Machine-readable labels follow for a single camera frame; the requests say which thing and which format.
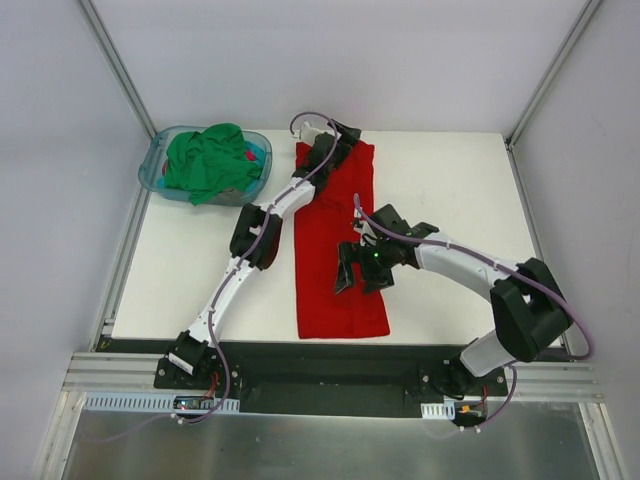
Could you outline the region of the red t shirt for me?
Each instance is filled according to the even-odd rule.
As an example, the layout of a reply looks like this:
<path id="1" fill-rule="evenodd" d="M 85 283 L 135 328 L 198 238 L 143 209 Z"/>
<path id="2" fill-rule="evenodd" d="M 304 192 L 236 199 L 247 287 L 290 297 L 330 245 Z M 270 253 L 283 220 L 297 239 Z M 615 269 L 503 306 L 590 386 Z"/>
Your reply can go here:
<path id="1" fill-rule="evenodd" d="M 353 197 L 367 213 L 374 204 L 375 147 L 360 141 L 331 173 L 329 183 L 294 215 L 296 317 L 301 339 L 384 337 L 390 326 L 382 295 L 358 285 L 334 292 L 338 246 L 356 242 Z"/>

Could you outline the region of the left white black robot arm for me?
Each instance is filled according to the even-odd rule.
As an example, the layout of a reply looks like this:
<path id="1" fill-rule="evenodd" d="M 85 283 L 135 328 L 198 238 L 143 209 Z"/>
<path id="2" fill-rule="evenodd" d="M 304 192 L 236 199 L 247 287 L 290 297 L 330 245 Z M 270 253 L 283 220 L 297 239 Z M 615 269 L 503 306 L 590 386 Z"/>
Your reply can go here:
<path id="1" fill-rule="evenodd" d="M 286 186 L 274 198 L 242 207 L 230 240 L 230 259 L 218 287 L 189 328 L 171 344 L 166 359 L 188 388 L 204 387 L 211 377 L 215 342 L 232 300 L 250 276 L 274 262 L 285 220 L 311 204 L 330 175 L 358 144 L 362 131 L 331 120 L 331 133 L 304 123 L 299 139 L 310 147 Z"/>

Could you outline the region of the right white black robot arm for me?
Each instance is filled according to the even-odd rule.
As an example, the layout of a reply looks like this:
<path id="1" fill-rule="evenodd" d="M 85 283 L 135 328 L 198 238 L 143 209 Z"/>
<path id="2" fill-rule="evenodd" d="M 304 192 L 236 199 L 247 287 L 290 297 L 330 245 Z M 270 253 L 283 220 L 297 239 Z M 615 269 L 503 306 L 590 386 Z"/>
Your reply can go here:
<path id="1" fill-rule="evenodd" d="M 553 275 L 536 258 L 507 262 L 442 233 L 423 239 L 366 236 L 340 243 L 338 256 L 337 294 L 356 285 L 355 266 L 368 294 L 392 286 L 392 269 L 409 265 L 444 276 L 489 302 L 493 329 L 465 347 L 450 369 L 451 385 L 461 394 L 476 392 L 496 368 L 535 360 L 575 323 Z"/>

